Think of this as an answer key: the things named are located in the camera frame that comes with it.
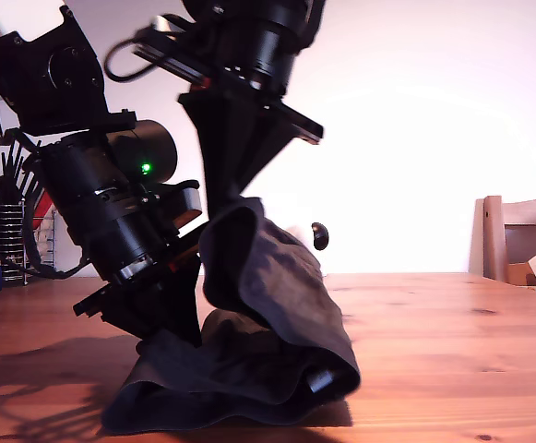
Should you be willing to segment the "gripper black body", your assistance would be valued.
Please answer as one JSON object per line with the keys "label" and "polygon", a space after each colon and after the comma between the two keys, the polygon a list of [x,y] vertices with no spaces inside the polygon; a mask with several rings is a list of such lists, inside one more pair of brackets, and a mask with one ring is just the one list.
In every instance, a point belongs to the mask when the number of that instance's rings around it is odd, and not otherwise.
{"label": "gripper black body", "polygon": [[103,318],[107,297],[161,286],[170,271],[197,257],[198,232],[180,228],[202,212],[195,186],[85,187],[62,195],[69,235],[105,284],[76,303],[77,316]]}
{"label": "gripper black body", "polygon": [[296,57],[291,36],[266,22],[226,22],[175,36],[149,26],[137,31],[135,54],[196,87],[248,96],[291,123],[298,138],[317,144],[323,127],[282,103]]}

